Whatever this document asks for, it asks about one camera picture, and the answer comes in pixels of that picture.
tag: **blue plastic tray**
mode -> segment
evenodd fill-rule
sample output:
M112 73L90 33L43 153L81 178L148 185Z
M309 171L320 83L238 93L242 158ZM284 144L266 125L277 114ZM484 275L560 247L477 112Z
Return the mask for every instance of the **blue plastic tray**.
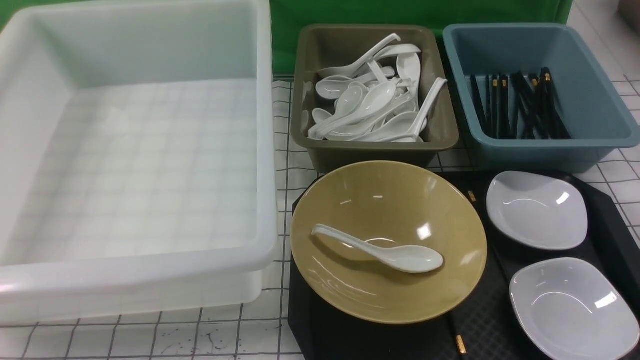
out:
M471 152L480 168L555 169L582 172L613 149L640 143L635 119L580 35L558 24L460 24L444 30L468 129L477 147ZM496 140L480 126L471 95L470 77L548 67L559 106L572 140ZM509 116L515 106L509 95Z

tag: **serving tray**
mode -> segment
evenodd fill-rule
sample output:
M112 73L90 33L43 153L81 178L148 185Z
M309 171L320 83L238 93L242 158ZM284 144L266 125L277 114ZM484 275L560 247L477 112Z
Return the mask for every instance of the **serving tray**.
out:
M611 198L561 172L537 172L574 185L584 197L589 231L577 248L536 250L504 236L488 218L486 192L499 172L438 174L467 196L489 246L484 274L469 298L449 313L417 324L382 325L342 313L305 282L291 257L289 325L306 360L548 359L531 343L509 300L520 269L551 258L579 258L599 269L640 314L640 249ZM294 203L295 212L299 199ZM636 347L623 359L640 359Z

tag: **ceramic bowl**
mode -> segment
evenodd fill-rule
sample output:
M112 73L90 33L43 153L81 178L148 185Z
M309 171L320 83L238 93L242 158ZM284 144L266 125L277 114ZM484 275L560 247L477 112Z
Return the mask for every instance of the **ceramic bowl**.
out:
M528 266L509 290L520 325L551 359L616 360L638 342L638 322L625 300L583 260Z
M333 238L312 236L316 224L380 247L431 247L444 264L403 273ZM453 185L419 167L370 161L340 168L307 190L293 215L291 250L304 279L329 304L371 322L405 324L460 304L482 276L487 244L475 209Z
M528 172L498 174L486 194L493 224L506 236L543 250L566 250L587 236L587 207L571 184Z

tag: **translucent plastic bin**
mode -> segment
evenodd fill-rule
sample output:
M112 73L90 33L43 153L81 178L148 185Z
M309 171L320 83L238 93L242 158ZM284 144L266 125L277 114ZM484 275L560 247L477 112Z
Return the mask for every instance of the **translucent plastic bin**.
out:
M633 116L580 35L557 24L462 24L445 28L444 44L481 168L588 170L613 149L634 147L640 131ZM481 129L470 76L540 73L554 77L557 107L573 140L496 140ZM515 95L509 95L509 114Z
M0 322L255 300L277 241L267 0L91 1L0 35Z

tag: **green backdrop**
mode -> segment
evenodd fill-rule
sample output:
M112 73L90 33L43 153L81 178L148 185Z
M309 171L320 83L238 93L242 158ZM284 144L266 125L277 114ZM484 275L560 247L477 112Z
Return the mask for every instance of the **green backdrop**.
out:
M20 9L80 0L0 0L0 27ZM273 72L293 74L300 29L309 24L414 24L439 37L464 22L566 24L572 0L271 0Z

